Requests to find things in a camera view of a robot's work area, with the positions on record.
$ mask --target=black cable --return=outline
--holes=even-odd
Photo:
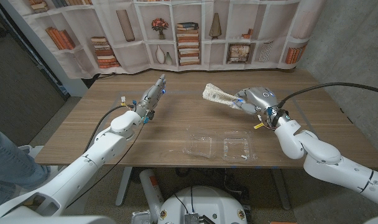
[[[191,198],[191,212],[195,212],[195,209],[193,208],[193,194],[191,191],[192,186],[190,186],[190,198]]]
[[[98,124],[96,125],[95,130],[92,132],[92,135],[91,135],[91,137],[90,137],[90,140],[88,141],[87,146],[86,146],[85,149],[84,149],[84,152],[86,152],[86,151],[88,150],[88,148],[90,147],[91,141],[92,141],[92,139],[94,138],[94,136],[95,136],[95,134],[96,134],[96,131],[98,130],[99,126],[101,125],[103,119],[105,119],[105,117],[106,117],[107,115],[109,115],[110,113],[112,113],[112,112],[115,111],[116,109],[118,109],[118,108],[122,108],[122,107],[125,107],[125,106],[117,106],[117,107],[115,107],[115,108],[109,110],[106,114],[103,115],[103,117],[100,119],[100,121],[99,121]]]
[[[376,87],[367,86],[367,85],[361,85],[361,84],[356,84],[356,83],[343,83],[343,82],[325,83],[325,84],[320,84],[320,85],[312,86],[312,87],[309,87],[309,88],[306,88],[306,89],[303,89],[303,90],[300,90],[300,91],[296,91],[295,93],[290,94],[286,98],[284,98],[277,105],[277,107],[278,108],[283,107],[283,105],[286,103],[286,101],[288,99],[290,99],[293,96],[297,96],[297,95],[299,95],[301,93],[305,93],[305,92],[308,92],[308,91],[311,91],[311,90],[315,90],[317,88],[323,88],[323,87],[327,87],[327,86],[336,86],[336,85],[339,85],[339,86],[351,86],[351,87],[363,88],[365,90],[371,90],[371,91],[374,91],[374,92],[378,92],[378,88],[376,88]]]
[[[139,134],[141,133],[142,129],[144,128],[145,124],[142,125],[141,129],[139,130],[138,132],[138,135],[137,137],[135,138],[134,142],[132,143],[132,145],[128,148],[128,150],[126,151],[126,153],[124,153],[124,155],[122,155],[121,159],[107,172],[105,173],[105,175],[103,175],[97,182],[95,182],[95,184],[93,184],[88,190],[86,190],[84,193],[82,193],[78,198],[76,198],[76,200],[72,201],[72,203],[70,203],[66,208],[68,208],[70,205],[73,205],[73,203],[75,203],[78,199],[80,199],[85,193],[87,193],[88,191],[90,191],[97,183],[99,183],[104,177],[106,177],[106,175],[108,175],[118,164],[119,162],[124,158],[124,156],[126,156],[126,154],[129,152],[129,150],[132,148],[132,146],[134,145],[134,143],[137,141],[138,137],[139,137]]]
[[[187,214],[189,214],[188,212],[188,209],[187,207],[185,206],[185,204],[183,204],[183,202],[181,200],[179,200],[179,198],[177,197],[177,195],[174,193],[175,197],[178,199],[178,201],[180,201],[182,203],[182,205],[185,207],[185,210],[187,211]]]

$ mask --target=person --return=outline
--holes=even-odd
[[[12,198],[16,185],[34,190],[51,176],[50,166],[40,166],[0,132],[0,205]]]

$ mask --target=wooden table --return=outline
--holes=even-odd
[[[144,126],[135,145],[120,165],[303,167],[305,157],[299,160],[289,159],[282,152],[273,131],[252,128],[259,123],[255,116],[204,100],[202,92],[207,83],[212,83],[230,94],[235,94],[243,88],[264,86],[274,91],[281,100],[293,91],[318,84],[306,70],[296,70],[293,73],[251,71],[180,74],[148,71],[139,75],[101,79],[88,90],[35,160],[46,165],[68,165],[73,162],[83,153],[99,119],[121,102],[121,96],[125,96],[127,102],[139,101],[143,92],[163,73],[166,74],[167,92],[155,109],[154,119]],[[378,169],[378,152],[323,89],[296,96],[286,102],[284,109],[290,112],[290,117],[297,120],[302,129],[313,131],[321,140],[336,146],[343,156],[364,166]],[[121,108],[111,113],[100,128],[107,128],[111,120],[123,114],[125,110]],[[212,159],[185,154],[182,149],[185,147],[188,126],[216,131],[222,135],[225,131],[252,131],[252,143],[257,159],[253,162],[226,162],[221,157],[222,148],[218,149],[217,157]],[[118,159],[110,161],[109,164],[115,164]]]

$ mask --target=yellow tag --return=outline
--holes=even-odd
[[[255,129],[259,129],[259,128],[262,127],[263,125],[264,125],[263,123],[261,123],[261,124],[257,124],[257,125],[254,126],[254,128],[255,128]]]

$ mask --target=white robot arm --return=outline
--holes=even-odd
[[[243,89],[236,96],[245,98],[247,103],[237,102],[249,114],[267,114],[270,127],[286,156],[300,159],[306,155],[305,171],[314,178],[352,189],[378,203],[378,172],[345,158],[334,146],[320,141],[310,131],[295,134],[300,125],[291,120],[288,112],[276,107],[277,100],[268,88]]]
[[[95,137],[94,144],[83,155],[49,183],[0,205],[0,218],[61,215],[96,171],[124,152],[127,142],[134,137],[132,128],[139,126],[146,117],[152,119],[153,109],[165,93],[164,88],[165,78],[162,75],[156,84],[144,93],[135,111],[127,111],[115,118],[110,127]],[[43,202],[36,208],[27,208],[25,203],[34,198],[39,198]]]

